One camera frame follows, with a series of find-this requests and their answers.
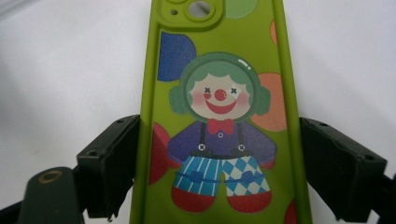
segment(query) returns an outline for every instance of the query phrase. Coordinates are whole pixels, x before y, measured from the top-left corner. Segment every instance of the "smartphone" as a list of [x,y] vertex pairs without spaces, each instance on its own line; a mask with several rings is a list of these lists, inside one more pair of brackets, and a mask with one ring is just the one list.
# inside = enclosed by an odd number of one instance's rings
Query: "smartphone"
[[153,0],[131,223],[312,223],[280,0]]

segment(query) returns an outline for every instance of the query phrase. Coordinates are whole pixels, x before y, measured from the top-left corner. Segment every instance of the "clown mouth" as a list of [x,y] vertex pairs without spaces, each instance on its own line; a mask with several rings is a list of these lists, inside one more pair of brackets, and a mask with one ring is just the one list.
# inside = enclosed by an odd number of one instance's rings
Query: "clown mouth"
[[205,101],[207,107],[216,114],[227,114],[228,112],[232,111],[236,105],[236,101],[234,101],[230,105],[212,105],[208,101]]

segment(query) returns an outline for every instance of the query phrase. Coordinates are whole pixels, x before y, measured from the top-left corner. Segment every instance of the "white background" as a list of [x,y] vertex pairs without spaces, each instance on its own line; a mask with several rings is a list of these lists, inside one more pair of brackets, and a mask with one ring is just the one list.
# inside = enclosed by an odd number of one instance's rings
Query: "white background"
[[[393,176],[396,2],[284,4],[300,116],[375,151]],[[0,10],[0,208],[22,199],[31,176],[74,167],[111,122],[139,113],[149,10],[149,0],[33,0]],[[338,223],[310,195],[314,223]],[[130,197],[113,223],[128,222]]]

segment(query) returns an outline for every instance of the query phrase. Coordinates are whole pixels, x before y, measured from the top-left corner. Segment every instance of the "cartoon clown illustration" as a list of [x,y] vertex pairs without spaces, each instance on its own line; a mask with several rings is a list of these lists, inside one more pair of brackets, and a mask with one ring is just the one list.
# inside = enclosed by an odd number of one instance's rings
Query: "cartoon clown illustration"
[[234,210],[264,209],[272,198],[266,170],[275,165],[276,144],[249,122],[267,113],[271,103],[253,67],[230,53],[199,56],[170,91],[170,103],[174,112],[196,119],[167,143],[167,156],[181,165],[172,187],[174,203],[203,212],[219,188],[226,188]]

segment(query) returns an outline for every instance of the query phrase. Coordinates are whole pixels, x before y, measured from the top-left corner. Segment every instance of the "clown's eye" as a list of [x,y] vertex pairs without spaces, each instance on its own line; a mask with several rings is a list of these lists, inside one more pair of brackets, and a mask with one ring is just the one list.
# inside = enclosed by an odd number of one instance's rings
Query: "clown's eye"
[[233,83],[233,85],[231,86],[231,88],[228,90],[228,93],[234,98],[238,98],[239,93],[241,93],[241,90],[239,88],[236,87],[236,85]]

